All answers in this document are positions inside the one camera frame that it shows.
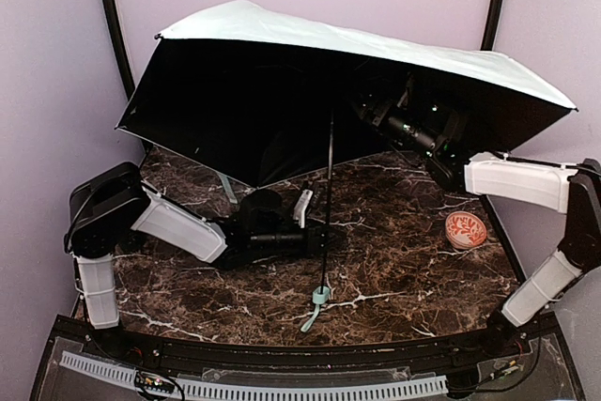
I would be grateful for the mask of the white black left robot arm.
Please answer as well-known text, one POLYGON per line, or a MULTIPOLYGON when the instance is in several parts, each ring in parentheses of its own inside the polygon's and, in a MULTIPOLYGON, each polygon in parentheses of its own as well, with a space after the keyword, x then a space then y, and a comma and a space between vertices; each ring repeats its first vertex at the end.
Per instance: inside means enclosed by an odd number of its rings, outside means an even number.
POLYGON ((228 217, 205 218, 145 182, 137 165, 123 162, 79 185, 69 197, 64 250, 73 256, 88 320, 96 330, 120 322, 112 254, 129 232, 145 233, 221 270, 272 256, 321 254, 329 222, 307 213, 315 192, 304 186, 289 208, 280 194, 259 189, 228 217))

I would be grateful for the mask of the mint green folding umbrella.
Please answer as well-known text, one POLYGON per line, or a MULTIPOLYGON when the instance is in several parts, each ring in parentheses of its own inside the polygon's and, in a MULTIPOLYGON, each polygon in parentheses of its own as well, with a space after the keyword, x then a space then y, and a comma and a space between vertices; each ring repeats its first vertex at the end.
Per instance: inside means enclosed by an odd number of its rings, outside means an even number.
POLYGON ((409 85, 469 115, 470 155, 507 153, 575 110, 512 58, 425 46, 238 0, 163 29, 118 128, 255 190, 392 143, 351 106, 409 85))

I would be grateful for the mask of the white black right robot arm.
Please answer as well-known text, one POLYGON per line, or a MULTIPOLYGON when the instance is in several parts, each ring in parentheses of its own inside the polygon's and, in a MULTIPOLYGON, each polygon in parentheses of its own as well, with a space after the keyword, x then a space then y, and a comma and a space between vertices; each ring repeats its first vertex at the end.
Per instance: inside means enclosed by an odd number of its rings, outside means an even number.
POLYGON ((468 113, 432 101, 410 111, 412 94, 407 87, 399 99, 367 95, 351 104, 362 121, 391 142, 424 155, 428 172, 441 187, 510 198, 566 217, 555 251, 487 321, 497 332, 524 326, 600 266, 600 165, 594 160, 535 162, 494 150, 470 155, 458 142, 468 113))

